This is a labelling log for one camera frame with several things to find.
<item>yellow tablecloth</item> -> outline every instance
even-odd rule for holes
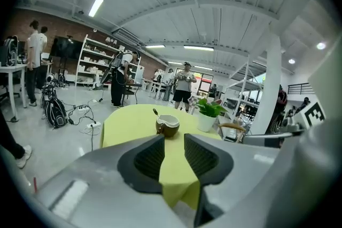
[[[154,108],[159,115],[173,115],[180,121],[178,133],[171,139],[165,139],[165,158],[159,176],[164,199],[171,207],[175,206],[178,200],[182,200],[191,208],[197,209],[199,182],[184,155],[184,134],[200,134],[220,139],[213,129],[210,132],[198,130],[197,117],[166,106],[126,106],[113,112],[105,120],[100,146],[107,147],[155,135],[157,116],[153,113]]]

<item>coffee cup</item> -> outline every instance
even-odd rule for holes
[[[172,115],[160,115],[156,120],[157,134],[163,134],[166,138],[174,136],[180,128],[179,120]]]

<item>black shorts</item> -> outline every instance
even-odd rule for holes
[[[183,101],[184,103],[188,104],[190,97],[191,97],[190,91],[176,90],[175,94],[173,95],[173,101],[175,102]]]

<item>golf bag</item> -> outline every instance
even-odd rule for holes
[[[41,105],[44,109],[47,121],[54,128],[60,128],[67,123],[64,104],[57,98],[56,91],[52,84],[48,84],[44,87]]]

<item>television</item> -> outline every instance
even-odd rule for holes
[[[56,36],[53,40],[50,55],[78,60],[80,57],[82,45],[83,42],[76,41],[67,37]]]

